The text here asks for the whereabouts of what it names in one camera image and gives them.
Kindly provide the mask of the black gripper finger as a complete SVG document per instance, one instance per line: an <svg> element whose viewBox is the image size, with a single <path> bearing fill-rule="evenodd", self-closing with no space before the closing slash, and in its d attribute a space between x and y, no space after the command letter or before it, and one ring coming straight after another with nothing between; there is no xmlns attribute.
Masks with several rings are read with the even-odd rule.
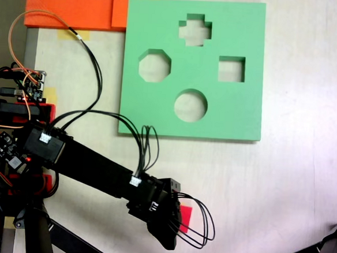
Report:
<svg viewBox="0 0 337 253"><path fill-rule="evenodd" d="M181 209L178 200L159 203L148 213L148 231L168 251L177 246L177 233L180 229Z"/></svg>
<svg viewBox="0 0 337 253"><path fill-rule="evenodd" d="M169 194L180 193L181 185L172 178L164 179L164 190Z"/></svg>

